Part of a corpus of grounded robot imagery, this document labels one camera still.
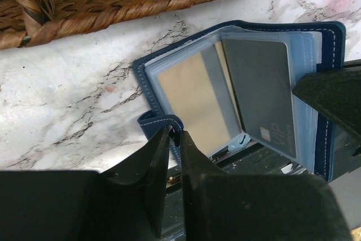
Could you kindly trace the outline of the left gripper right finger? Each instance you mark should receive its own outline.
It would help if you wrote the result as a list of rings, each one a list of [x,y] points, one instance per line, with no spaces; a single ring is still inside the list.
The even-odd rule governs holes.
[[[336,198],[313,175],[232,175],[180,134],[187,240],[352,240]]]

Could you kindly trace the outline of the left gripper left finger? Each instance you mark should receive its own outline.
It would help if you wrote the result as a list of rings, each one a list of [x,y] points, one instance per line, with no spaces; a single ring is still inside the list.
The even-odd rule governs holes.
[[[104,172],[115,190],[112,238],[159,238],[164,216],[170,129]]]

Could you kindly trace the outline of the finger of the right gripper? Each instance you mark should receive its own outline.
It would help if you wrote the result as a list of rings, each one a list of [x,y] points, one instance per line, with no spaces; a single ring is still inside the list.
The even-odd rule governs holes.
[[[360,143],[360,65],[305,75],[292,92],[318,113],[314,173],[330,181],[336,127]]]

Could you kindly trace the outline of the black VIP credit card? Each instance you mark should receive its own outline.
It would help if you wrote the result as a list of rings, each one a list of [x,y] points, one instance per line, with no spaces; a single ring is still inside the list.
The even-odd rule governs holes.
[[[286,44],[230,38],[222,44],[245,132],[296,158]]]

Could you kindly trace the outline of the gold credit card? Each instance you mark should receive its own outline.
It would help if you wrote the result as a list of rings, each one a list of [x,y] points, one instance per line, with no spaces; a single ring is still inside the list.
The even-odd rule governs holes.
[[[243,148],[248,137],[236,112],[221,42],[182,57],[157,79],[167,100],[165,113],[180,118],[201,152],[212,156],[224,148]]]

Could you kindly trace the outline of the blue leather card holder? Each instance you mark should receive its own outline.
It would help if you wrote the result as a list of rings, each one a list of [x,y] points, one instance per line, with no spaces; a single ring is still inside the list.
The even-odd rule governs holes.
[[[222,44],[225,38],[284,42],[288,52],[290,93],[292,97],[297,156],[296,158],[291,158],[281,152],[270,149],[314,173],[318,113],[311,106],[296,97],[292,93],[292,89],[304,75],[332,71],[343,67],[345,34],[345,26],[337,21],[300,24],[259,24],[234,20],[215,25],[179,42],[172,43],[133,63],[133,71],[150,106],[149,111],[138,118],[138,124],[147,138],[152,137],[159,128],[165,126],[172,126],[178,132],[185,130],[179,117],[172,113],[165,113],[167,100],[157,79],[157,75],[161,71],[170,68],[180,61],[182,57],[188,57],[201,52],[216,42],[221,42]],[[235,108],[239,114],[241,129],[248,137],[243,148],[232,151],[237,152],[245,149],[249,142],[258,141],[251,138],[243,128],[231,77],[230,83],[232,94],[235,97]]]

